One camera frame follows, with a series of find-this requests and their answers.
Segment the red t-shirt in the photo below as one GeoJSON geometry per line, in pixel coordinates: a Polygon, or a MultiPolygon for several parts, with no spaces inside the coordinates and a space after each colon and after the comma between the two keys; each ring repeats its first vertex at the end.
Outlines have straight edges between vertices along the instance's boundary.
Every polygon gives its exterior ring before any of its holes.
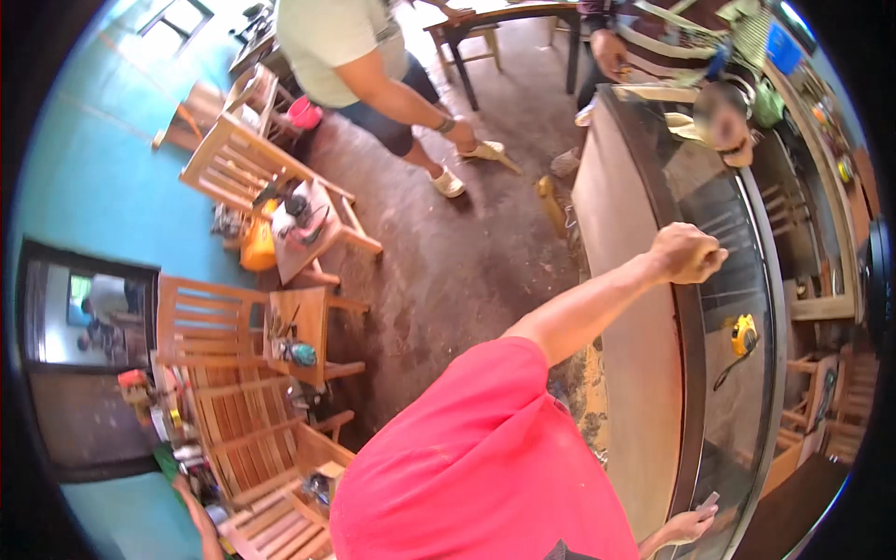
{"type": "Polygon", "coordinates": [[[523,338],[456,358],[346,469],[333,551],[356,558],[536,558],[563,539],[600,560],[638,557],[625,512],[523,338]]]}

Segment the green bag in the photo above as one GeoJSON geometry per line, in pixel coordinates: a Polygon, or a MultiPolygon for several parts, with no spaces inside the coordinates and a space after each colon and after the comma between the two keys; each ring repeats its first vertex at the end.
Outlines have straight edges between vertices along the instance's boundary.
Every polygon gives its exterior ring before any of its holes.
{"type": "Polygon", "coordinates": [[[756,84],[753,118],[762,128],[772,128],[784,117],[784,99],[765,76],[756,84]]]}

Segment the shoe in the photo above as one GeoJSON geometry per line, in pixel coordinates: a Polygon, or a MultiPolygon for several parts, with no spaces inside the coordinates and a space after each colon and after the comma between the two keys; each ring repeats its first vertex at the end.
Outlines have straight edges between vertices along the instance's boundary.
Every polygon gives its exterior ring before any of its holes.
{"type": "Polygon", "coordinates": [[[433,179],[435,190],[445,198],[454,198],[463,194],[463,181],[457,178],[448,168],[442,169],[442,175],[433,179]]]}
{"type": "Polygon", "coordinates": [[[519,166],[510,161],[510,159],[504,154],[504,145],[500,142],[492,142],[486,140],[480,142],[479,146],[477,146],[474,151],[458,151],[457,155],[461,156],[462,158],[479,158],[488,159],[490,161],[500,161],[517,175],[522,175],[522,169],[520,169],[519,166]]]}
{"type": "Polygon", "coordinates": [[[579,168],[580,163],[579,149],[572,148],[569,151],[563,152],[551,161],[551,173],[554,174],[554,177],[558,178],[568,177],[575,173],[575,170],[579,168]]]}

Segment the dark shorts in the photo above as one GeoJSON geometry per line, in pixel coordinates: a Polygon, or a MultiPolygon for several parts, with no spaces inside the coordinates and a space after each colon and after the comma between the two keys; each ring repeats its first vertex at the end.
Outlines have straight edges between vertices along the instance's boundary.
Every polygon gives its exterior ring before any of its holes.
{"type": "MultiPolygon", "coordinates": [[[[423,96],[423,99],[430,103],[438,103],[439,94],[436,93],[433,83],[429,81],[426,69],[411,53],[405,52],[405,55],[408,56],[408,73],[401,81],[423,96]]],[[[376,136],[376,139],[396,156],[403,158],[408,155],[414,141],[414,137],[410,133],[410,125],[393,121],[363,101],[338,109],[338,112],[355,125],[376,136]]]]}

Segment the person in red shirt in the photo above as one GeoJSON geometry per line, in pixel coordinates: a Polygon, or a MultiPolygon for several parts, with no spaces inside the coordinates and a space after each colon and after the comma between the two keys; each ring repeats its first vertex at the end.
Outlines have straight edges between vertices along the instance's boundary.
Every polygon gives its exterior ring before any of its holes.
{"type": "Polygon", "coordinates": [[[607,475],[547,392],[547,370],[651,287],[704,282],[727,257],[715,237],[671,224],[647,253],[454,359],[346,469],[330,512],[335,555],[616,560],[699,538],[717,506],[635,543],[607,475]]]}

